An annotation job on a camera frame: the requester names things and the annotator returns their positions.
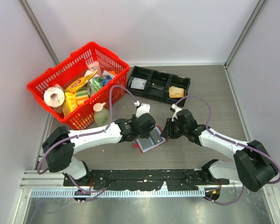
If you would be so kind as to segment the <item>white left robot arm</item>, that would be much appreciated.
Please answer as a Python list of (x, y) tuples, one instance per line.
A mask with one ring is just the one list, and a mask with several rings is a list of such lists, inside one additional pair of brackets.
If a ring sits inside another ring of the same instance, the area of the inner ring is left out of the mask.
[(85, 186), (90, 182), (88, 168), (74, 154), (104, 144), (131, 142), (138, 138), (147, 138), (155, 127), (155, 119), (144, 113), (131, 119), (118, 119), (109, 126), (85, 130), (67, 130), (58, 127), (42, 144), (45, 160), (51, 173), (63, 172), (75, 182)]

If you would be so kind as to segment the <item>red leather card holder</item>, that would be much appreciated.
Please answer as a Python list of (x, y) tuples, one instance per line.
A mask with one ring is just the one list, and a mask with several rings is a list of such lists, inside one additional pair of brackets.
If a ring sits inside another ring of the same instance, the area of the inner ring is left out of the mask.
[[(162, 132), (162, 129), (160, 126), (156, 126), (156, 127), (158, 127), (159, 130)], [(149, 138), (138, 138), (136, 140), (136, 143), (134, 144), (134, 147), (138, 148), (141, 151), (141, 153), (146, 153), (146, 152), (160, 146), (161, 144), (155, 145), (149, 134)]]

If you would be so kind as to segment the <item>dark credit card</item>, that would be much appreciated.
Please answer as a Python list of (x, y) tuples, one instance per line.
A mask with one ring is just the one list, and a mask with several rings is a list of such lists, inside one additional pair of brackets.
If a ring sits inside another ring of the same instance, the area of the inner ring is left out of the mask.
[(159, 130), (158, 127), (155, 127), (151, 132), (150, 132), (150, 137), (155, 145), (161, 144), (166, 141), (165, 138), (161, 137), (161, 131)]

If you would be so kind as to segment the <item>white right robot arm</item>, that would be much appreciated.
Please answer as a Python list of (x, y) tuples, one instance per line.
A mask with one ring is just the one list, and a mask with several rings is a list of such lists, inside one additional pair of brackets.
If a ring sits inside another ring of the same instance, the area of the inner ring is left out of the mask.
[(232, 159), (232, 162), (213, 160), (205, 164), (206, 170), (201, 173), (201, 178), (206, 184), (213, 184), (217, 179), (228, 179), (241, 182), (250, 191), (257, 192), (279, 173), (259, 141), (237, 141), (220, 135), (204, 124), (197, 124), (187, 109), (175, 112), (172, 118), (167, 119), (161, 136), (168, 139), (185, 136), (192, 143)]

